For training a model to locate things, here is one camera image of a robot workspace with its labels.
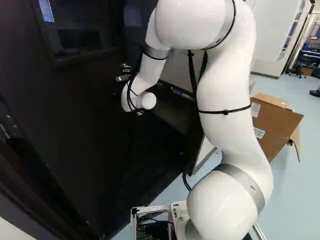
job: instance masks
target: person's foot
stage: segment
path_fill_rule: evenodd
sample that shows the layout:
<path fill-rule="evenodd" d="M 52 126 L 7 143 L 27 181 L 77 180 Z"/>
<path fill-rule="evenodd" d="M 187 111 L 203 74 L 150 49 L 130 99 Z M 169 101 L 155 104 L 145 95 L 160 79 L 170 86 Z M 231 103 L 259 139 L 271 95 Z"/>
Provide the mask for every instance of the person's foot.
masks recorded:
<path fill-rule="evenodd" d="M 310 90 L 310 95 L 320 98 L 320 90 Z"/>

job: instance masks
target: floor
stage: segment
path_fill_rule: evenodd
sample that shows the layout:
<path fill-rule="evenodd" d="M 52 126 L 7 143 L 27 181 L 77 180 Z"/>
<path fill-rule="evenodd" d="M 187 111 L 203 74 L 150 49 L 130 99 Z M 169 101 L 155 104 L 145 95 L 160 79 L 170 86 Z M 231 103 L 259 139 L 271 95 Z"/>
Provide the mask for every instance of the floor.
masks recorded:
<path fill-rule="evenodd" d="M 320 98 L 309 95 L 309 90 L 316 90 L 320 86 L 320 80 L 287 75 L 278 80 L 251 75 L 250 80 L 256 81 L 253 95 L 262 92 L 285 99 L 290 102 L 289 107 L 294 112 L 304 115 L 300 124 L 301 162 L 298 162 L 294 148 L 289 146 L 273 160 L 271 167 L 274 191 L 257 222 L 267 240 L 319 239 Z M 188 179 L 190 185 L 194 185 L 218 165 L 221 156 L 220 151 L 214 153 L 200 171 Z M 185 200 L 187 195 L 179 176 L 150 205 Z M 127 225 L 112 240 L 129 240 L 130 237 L 130 225 Z"/>

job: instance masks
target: cardboard box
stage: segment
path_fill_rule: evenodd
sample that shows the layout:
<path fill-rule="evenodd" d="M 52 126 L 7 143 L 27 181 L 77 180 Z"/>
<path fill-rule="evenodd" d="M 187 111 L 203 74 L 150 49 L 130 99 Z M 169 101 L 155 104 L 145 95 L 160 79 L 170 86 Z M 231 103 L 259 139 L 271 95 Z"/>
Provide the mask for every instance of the cardboard box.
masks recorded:
<path fill-rule="evenodd" d="M 271 161 L 286 145 L 295 145 L 299 158 L 299 123 L 303 115 L 288 109 L 289 102 L 267 94 L 251 97 L 252 117 L 258 142 Z"/>
<path fill-rule="evenodd" d="M 307 67 L 302 67 L 300 69 L 300 71 L 306 76 L 311 76 L 312 72 L 313 72 L 313 69 L 312 68 L 307 68 Z"/>

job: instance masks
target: metal frame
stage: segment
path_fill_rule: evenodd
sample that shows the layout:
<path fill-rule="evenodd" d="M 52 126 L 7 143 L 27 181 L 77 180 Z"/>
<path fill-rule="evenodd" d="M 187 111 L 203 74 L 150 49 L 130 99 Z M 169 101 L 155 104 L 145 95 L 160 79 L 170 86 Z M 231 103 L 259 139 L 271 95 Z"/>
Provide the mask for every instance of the metal frame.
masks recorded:
<path fill-rule="evenodd" d="M 131 208 L 131 219 L 130 219 L 131 240 L 137 239 L 137 223 L 138 223 L 137 220 L 141 215 L 145 216 L 145 215 L 152 214 L 152 217 L 156 217 L 165 212 L 168 212 L 169 214 L 171 214 L 171 205 L 158 205 L 158 206 L 148 206 L 148 207 L 140 206 L 140 207 Z"/>
<path fill-rule="evenodd" d="M 189 218 L 183 218 L 183 216 L 186 214 L 186 201 L 177 201 L 173 202 L 170 205 L 158 205 L 158 206 L 140 206 L 140 207 L 133 207 L 131 209 L 131 219 L 130 219 L 130 225 L 131 225 L 131 240 L 137 240 L 137 223 L 138 223 L 138 218 L 140 216 L 144 217 L 149 214 L 152 214 L 152 217 L 156 217 L 158 215 L 161 215 L 165 212 L 169 213 L 172 216 L 172 213 L 175 214 L 175 217 L 172 217 L 173 223 L 174 223 L 174 228 L 176 228 L 177 221 L 185 221 L 187 222 Z M 259 225 L 254 222 L 252 226 L 253 231 L 255 232 L 257 238 L 259 240 L 267 240 L 265 237 L 264 233 L 262 232 L 261 228 Z"/>

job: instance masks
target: white wall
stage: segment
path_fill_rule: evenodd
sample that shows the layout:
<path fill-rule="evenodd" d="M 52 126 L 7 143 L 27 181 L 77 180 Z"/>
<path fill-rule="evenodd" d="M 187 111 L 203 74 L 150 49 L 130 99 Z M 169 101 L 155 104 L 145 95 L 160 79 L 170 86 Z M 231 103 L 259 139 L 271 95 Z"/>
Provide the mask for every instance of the white wall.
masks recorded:
<path fill-rule="evenodd" d="M 0 217 L 0 239 L 2 240 L 35 240 L 19 228 Z"/>
<path fill-rule="evenodd" d="M 257 23 L 257 42 L 256 59 L 252 72 L 279 77 L 294 48 L 311 4 L 309 0 L 304 1 L 305 7 L 287 47 L 286 54 L 281 60 L 277 60 L 282 47 L 285 45 L 286 38 L 290 33 L 301 1 L 296 0 L 292 2 L 292 0 L 287 0 L 287 2 L 285 2 L 270 0 L 267 2 L 267 6 L 264 6 L 266 1 L 257 1 L 253 11 Z"/>
<path fill-rule="evenodd" d="M 314 11 L 320 11 L 320 0 L 315 0 Z"/>

